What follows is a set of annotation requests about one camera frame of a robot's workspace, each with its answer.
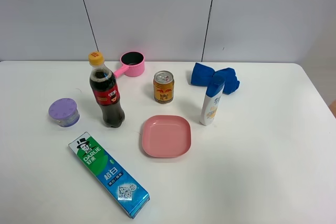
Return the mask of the green blue toothpaste box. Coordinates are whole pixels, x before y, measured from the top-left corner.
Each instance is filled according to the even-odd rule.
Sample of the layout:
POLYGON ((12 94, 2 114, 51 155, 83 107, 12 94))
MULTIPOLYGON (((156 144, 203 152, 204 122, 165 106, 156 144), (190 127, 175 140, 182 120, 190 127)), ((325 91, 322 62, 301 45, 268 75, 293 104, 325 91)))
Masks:
POLYGON ((129 218, 135 218, 150 195, 88 132, 68 144, 82 163, 118 202, 129 218))

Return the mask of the white shampoo bottle blue cap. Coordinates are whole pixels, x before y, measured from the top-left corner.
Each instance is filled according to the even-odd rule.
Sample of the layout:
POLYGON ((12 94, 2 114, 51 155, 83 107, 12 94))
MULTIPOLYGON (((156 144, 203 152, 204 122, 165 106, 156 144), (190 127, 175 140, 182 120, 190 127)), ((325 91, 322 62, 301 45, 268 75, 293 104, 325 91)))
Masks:
POLYGON ((224 83, 223 76, 214 74, 207 86, 200 117, 200 123, 204 126, 210 125, 214 120, 222 97, 224 83))

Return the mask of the pink square plate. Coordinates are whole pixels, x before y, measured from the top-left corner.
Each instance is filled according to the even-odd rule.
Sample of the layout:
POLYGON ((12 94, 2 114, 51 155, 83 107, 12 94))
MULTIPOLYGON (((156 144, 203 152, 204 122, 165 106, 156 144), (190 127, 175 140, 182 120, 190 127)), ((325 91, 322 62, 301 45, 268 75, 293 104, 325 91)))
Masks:
POLYGON ((141 126, 139 148, 152 158, 178 158, 192 146, 189 122, 178 115, 154 115, 141 126))

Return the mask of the cola bottle yellow cap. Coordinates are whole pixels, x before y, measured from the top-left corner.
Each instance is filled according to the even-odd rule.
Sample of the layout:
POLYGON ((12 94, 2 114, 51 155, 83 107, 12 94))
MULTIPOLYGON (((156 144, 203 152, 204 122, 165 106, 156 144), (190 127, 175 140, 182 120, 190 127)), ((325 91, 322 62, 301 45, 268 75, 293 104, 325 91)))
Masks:
POLYGON ((120 103, 120 93, 114 73, 105 65, 102 53, 95 51, 88 55, 92 66, 89 83, 94 98, 101 108, 107 127, 118 128, 125 119, 120 103))

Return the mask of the pink toy saucepan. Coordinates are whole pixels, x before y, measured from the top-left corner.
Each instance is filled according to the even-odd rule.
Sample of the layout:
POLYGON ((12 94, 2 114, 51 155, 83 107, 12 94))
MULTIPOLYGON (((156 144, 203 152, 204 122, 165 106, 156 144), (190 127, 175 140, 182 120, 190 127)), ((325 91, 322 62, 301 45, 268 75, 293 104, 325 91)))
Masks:
POLYGON ((138 77, 145 70, 144 55, 137 51, 130 51, 124 53, 121 58, 121 67, 114 72, 116 78, 123 74, 128 77, 138 77))

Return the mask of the purple lidded round container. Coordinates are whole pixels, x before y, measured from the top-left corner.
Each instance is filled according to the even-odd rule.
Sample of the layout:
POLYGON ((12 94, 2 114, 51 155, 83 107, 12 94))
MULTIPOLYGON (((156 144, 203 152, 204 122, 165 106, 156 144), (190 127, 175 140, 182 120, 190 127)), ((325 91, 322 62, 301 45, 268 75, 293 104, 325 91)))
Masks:
POLYGON ((77 104, 71 98, 62 98, 52 103, 48 114, 61 127, 70 127, 80 119, 77 104))

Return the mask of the gold energy drink can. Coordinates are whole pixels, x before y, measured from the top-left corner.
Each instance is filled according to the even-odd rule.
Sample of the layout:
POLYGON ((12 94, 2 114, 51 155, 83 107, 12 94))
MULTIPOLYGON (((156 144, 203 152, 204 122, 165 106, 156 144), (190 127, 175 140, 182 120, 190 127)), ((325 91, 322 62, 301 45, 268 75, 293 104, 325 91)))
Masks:
POLYGON ((173 101, 174 98, 174 77, 167 70, 157 72, 153 78, 154 99, 160 104, 173 101))

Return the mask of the blue folded cloth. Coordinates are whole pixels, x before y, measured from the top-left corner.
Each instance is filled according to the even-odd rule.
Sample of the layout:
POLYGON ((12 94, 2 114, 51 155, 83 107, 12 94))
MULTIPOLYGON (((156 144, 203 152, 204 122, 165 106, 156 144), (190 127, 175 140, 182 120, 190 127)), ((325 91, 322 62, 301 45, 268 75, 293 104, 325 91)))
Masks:
POLYGON ((237 79, 236 72, 233 68, 215 71, 213 68, 200 63, 196 63, 193 68, 191 85, 206 87, 214 74, 221 75, 225 79, 223 94, 229 95, 239 88, 240 81, 237 79))

